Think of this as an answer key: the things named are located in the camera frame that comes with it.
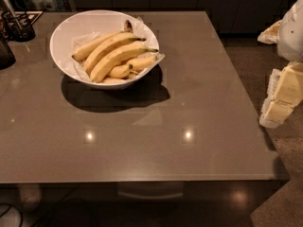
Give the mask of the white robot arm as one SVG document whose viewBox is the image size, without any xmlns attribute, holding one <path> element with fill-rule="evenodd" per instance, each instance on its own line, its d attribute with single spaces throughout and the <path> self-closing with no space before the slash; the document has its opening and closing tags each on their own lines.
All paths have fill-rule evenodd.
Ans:
<svg viewBox="0 0 303 227">
<path fill-rule="evenodd" d="M 259 34 L 258 41 L 275 44 L 279 57 L 288 62 L 272 71 L 259 117 L 261 126 L 275 129 L 303 101 L 303 0 L 296 0 L 281 20 Z"/>
</svg>

